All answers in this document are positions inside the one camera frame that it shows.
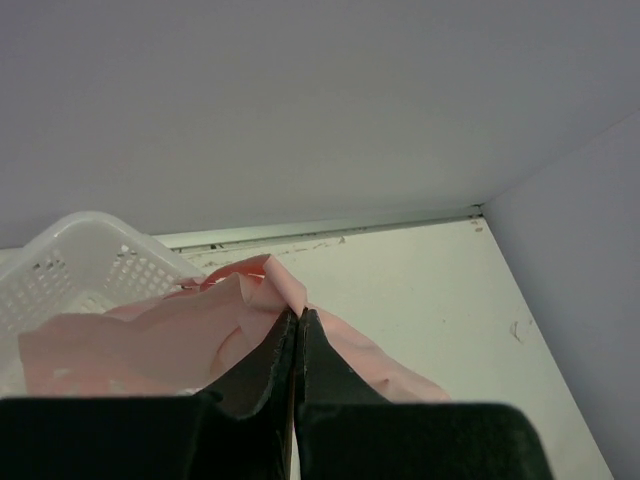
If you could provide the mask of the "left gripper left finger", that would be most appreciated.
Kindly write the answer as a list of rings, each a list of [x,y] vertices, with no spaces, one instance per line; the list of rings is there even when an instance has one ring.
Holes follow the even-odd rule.
[[[191,395],[1,402],[4,479],[287,479],[297,320]]]

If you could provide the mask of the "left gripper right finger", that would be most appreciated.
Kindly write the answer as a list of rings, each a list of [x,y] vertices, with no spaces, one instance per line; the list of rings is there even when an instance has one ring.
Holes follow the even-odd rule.
[[[543,447],[504,404],[392,403],[330,345],[319,315],[296,344],[295,432],[304,479],[540,479]]]

